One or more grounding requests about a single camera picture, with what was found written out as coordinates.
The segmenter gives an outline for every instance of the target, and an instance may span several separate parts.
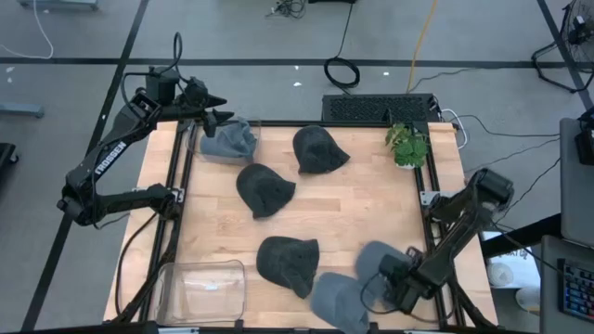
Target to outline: gray cap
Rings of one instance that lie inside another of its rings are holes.
[[[253,161],[256,138],[248,122],[239,118],[238,122],[216,129],[214,137],[203,135],[200,139],[200,153],[226,158],[245,158]]]
[[[275,171],[260,163],[253,163],[241,170],[236,187],[241,199],[252,209],[253,218],[275,214],[295,193],[293,182],[285,181]]]
[[[328,131],[317,125],[305,126],[295,134],[293,151],[299,162],[299,173],[332,172],[351,159]]]
[[[314,287],[310,307],[322,320],[340,329],[345,334],[365,334],[368,331],[368,311],[361,303],[363,287],[349,276],[324,273]],[[365,292],[366,305],[373,297]]]
[[[304,299],[314,285],[318,262],[317,240],[269,237],[260,245],[256,269],[263,278]]]
[[[384,307],[393,308],[391,304],[382,298],[386,291],[386,285],[384,278],[377,275],[380,272],[380,262],[384,255],[392,255],[400,261],[411,262],[410,257],[402,251],[380,241],[371,241],[363,247],[363,250],[361,250],[359,256],[356,258],[355,271],[361,285],[367,284],[371,279],[366,291],[371,293],[374,299],[381,299]]]

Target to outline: green plant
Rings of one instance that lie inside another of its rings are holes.
[[[425,135],[413,133],[402,123],[396,123],[388,130],[386,146],[394,153],[394,162],[399,166],[421,167],[425,163],[427,144]]]

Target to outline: concrete floor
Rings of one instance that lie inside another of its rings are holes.
[[[559,24],[568,0],[547,0]],[[50,8],[40,19],[56,48],[55,58],[119,58],[139,0],[101,0],[100,11]],[[265,19],[274,0],[151,0],[132,58],[169,58],[174,32],[184,37],[186,59],[329,58],[336,54],[348,5],[315,4],[301,20]],[[410,59],[431,0],[366,0],[355,5],[342,57]],[[32,10],[15,1],[0,3],[0,44],[22,53],[45,55]],[[526,61],[552,41],[535,0],[448,0],[439,3],[420,52],[423,60],[445,60],[419,67],[416,78],[434,75],[450,60]],[[0,142],[19,146],[21,161],[0,194],[0,332],[19,330],[47,254],[58,231],[55,207],[64,175],[83,157],[103,106],[114,65],[27,65],[7,63],[0,50],[0,101],[38,103],[43,119],[0,116]],[[544,60],[562,61],[557,50]],[[5,69],[14,67],[12,72]],[[128,71],[146,67],[129,66]],[[321,98],[339,94],[321,66],[183,66],[186,75],[207,83],[228,99],[226,109],[245,117],[318,120]],[[547,70],[570,84],[567,69]],[[408,67],[361,67],[354,94],[403,93]],[[142,84],[130,78],[129,91]],[[559,119],[584,112],[571,95],[536,77],[532,69],[468,71],[424,82],[416,92],[438,96],[442,108],[480,117],[494,131],[556,133]],[[123,105],[119,95],[112,114]],[[492,161],[545,139],[492,137],[465,119],[470,143],[460,151],[465,169]],[[136,184],[145,144],[137,143],[99,183],[102,193]],[[559,157],[549,144],[493,165],[524,192]],[[520,227],[560,208],[559,169],[543,177],[504,224]],[[535,207],[546,208],[536,211]],[[124,225],[100,232],[74,225],[45,300],[37,328],[97,324],[102,320]],[[511,329],[538,331],[538,318],[520,310],[512,291],[494,293],[499,321]]]

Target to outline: black keyboard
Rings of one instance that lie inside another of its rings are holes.
[[[560,259],[563,271],[560,279],[561,311],[594,322],[594,268],[570,260]]]

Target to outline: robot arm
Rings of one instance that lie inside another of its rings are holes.
[[[513,195],[512,182],[488,169],[474,174],[468,185],[451,198],[433,198],[425,214],[439,224],[451,225],[441,242],[430,252],[409,248],[408,262],[385,255],[380,274],[387,282],[384,299],[395,310],[409,315],[419,297],[430,299],[450,281],[454,273],[454,258],[474,236],[491,223],[495,212],[507,208]],[[458,284],[453,293],[460,296],[462,307],[478,326],[491,327]]]
[[[147,89],[137,90],[116,115],[111,131],[67,173],[58,208],[76,223],[92,225],[109,213],[145,207],[166,219],[175,217],[176,194],[163,185],[108,196],[98,195],[95,185],[130,145],[156,129],[157,122],[196,120],[203,124],[207,136],[213,136],[216,126],[233,116],[233,112],[205,110],[223,105],[226,100],[209,95],[204,83],[196,78],[187,80],[182,94],[175,96],[179,78],[173,69],[150,68],[146,76]]]

